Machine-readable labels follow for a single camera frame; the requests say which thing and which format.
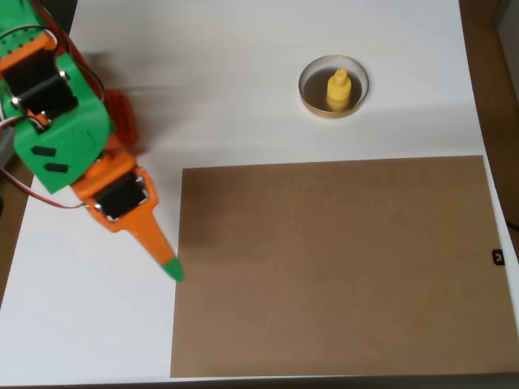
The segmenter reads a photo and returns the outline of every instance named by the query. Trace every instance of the yellow cylinder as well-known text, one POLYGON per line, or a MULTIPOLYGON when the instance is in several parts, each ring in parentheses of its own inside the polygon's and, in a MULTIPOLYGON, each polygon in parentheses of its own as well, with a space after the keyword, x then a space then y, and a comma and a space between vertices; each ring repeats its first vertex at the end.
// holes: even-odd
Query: yellow cylinder
POLYGON ((345 69, 339 69, 328 80, 327 102, 334 111, 342 111, 350 102, 351 79, 345 69))

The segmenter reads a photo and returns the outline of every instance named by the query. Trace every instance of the red wire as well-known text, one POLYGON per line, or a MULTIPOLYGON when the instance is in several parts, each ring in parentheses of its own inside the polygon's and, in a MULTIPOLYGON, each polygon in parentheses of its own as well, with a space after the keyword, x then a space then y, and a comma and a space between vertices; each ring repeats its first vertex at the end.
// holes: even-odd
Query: red wire
POLYGON ((49 199, 49 198, 45 197, 44 195, 39 194, 39 193, 35 192, 34 190, 31 190, 30 188, 25 186, 23 183, 18 181, 16 178, 14 178, 5 169, 0 169, 0 173, 5 178, 7 178, 7 180, 9 180, 9 182, 11 184, 16 186, 18 189, 20 189, 21 191, 23 191, 27 195, 33 197, 34 199, 38 199, 40 201, 43 201, 44 203, 47 203, 47 204, 52 205, 54 207, 63 208, 63 209, 76 209, 76 208, 79 208, 79 207, 82 207, 83 205, 85 205, 84 203, 79 203, 78 205, 66 205, 66 204, 63 204, 63 203, 59 203, 58 201, 49 199))

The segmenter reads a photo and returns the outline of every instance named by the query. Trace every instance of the brown cardboard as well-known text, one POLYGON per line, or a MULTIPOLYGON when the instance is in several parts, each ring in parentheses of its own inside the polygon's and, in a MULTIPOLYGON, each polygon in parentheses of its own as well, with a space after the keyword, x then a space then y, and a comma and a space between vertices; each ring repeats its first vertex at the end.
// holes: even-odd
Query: brown cardboard
POLYGON ((480 156, 187 169, 174 377, 519 370, 480 156))

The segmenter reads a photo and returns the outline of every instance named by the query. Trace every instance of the wooden floor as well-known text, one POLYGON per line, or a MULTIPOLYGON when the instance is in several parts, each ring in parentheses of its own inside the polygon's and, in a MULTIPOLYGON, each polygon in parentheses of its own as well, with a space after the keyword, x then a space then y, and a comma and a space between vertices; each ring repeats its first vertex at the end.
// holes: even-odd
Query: wooden floor
MULTIPOLYGON (((479 123, 504 216, 519 224, 519 105, 497 31, 492 27, 499 0, 460 0, 461 19, 479 123)), ((16 174, 30 182, 23 166, 16 174)), ((0 304, 24 214, 27 196, 0 182, 0 304)), ((519 233, 512 231, 519 249, 519 233)))

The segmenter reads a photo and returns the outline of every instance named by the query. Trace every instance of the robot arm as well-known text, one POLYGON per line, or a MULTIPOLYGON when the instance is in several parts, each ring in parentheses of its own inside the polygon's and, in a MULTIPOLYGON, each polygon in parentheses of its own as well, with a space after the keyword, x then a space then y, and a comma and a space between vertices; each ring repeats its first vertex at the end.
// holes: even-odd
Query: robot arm
POLYGON ((105 91, 68 35, 37 0, 2 0, 0 130, 53 193, 64 186, 109 231, 129 231, 175 280, 180 263, 152 215, 149 175, 122 141, 136 139, 129 100, 105 91))

